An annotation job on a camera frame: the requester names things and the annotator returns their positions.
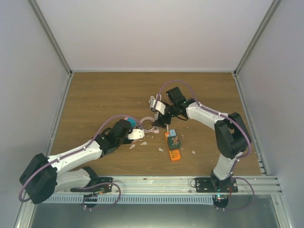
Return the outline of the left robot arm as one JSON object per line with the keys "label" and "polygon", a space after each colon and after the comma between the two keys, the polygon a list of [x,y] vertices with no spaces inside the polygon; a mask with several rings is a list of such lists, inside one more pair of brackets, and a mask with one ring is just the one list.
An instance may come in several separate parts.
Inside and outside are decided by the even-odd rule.
{"label": "left robot arm", "polygon": [[130,144],[128,135],[132,131],[132,124],[127,119],[120,119],[112,128],[106,128],[88,142],[67,152],[48,157],[43,153],[35,155],[19,178],[22,185],[19,200],[40,204],[64,189],[96,190],[98,180],[92,169],[73,169],[113,153],[122,144]]}

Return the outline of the blue square plug adapter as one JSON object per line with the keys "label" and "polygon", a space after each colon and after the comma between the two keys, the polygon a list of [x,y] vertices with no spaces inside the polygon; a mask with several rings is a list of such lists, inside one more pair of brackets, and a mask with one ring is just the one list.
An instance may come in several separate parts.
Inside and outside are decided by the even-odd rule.
{"label": "blue square plug adapter", "polygon": [[127,118],[126,120],[131,124],[131,127],[132,127],[132,128],[135,128],[135,127],[136,127],[137,122],[136,122],[134,119],[132,119],[132,118]]}

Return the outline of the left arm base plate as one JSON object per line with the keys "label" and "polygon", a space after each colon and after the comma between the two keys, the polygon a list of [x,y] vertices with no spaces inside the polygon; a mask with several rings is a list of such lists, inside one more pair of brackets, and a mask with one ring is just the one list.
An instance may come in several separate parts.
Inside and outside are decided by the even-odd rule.
{"label": "left arm base plate", "polygon": [[91,180],[85,187],[71,188],[71,192],[93,192],[93,193],[109,193],[112,191],[112,177],[98,177]]}

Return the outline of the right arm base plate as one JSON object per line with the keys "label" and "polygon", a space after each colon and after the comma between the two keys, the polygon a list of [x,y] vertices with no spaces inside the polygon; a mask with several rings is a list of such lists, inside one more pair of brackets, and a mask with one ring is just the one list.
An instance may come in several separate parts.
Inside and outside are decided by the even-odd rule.
{"label": "right arm base plate", "polygon": [[236,180],[228,177],[225,180],[216,180],[211,177],[197,177],[195,180],[195,188],[198,193],[236,193],[238,186]]}

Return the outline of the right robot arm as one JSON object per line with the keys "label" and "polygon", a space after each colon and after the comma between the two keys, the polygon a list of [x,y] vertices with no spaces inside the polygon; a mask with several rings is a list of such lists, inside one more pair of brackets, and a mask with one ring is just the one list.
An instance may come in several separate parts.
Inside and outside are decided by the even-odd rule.
{"label": "right robot arm", "polygon": [[153,126],[166,128],[173,117],[181,120],[195,120],[215,132],[220,156],[210,174],[210,186],[215,192],[222,192],[232,181],[232,174],[240,158],[251,152],[251,138],[239,113],[221,113],[204,106],[194,98],[186,99],[178,87],[166,92],[169,103],[162,102],[160,95],[151,97],[150,108],[158,112]]}

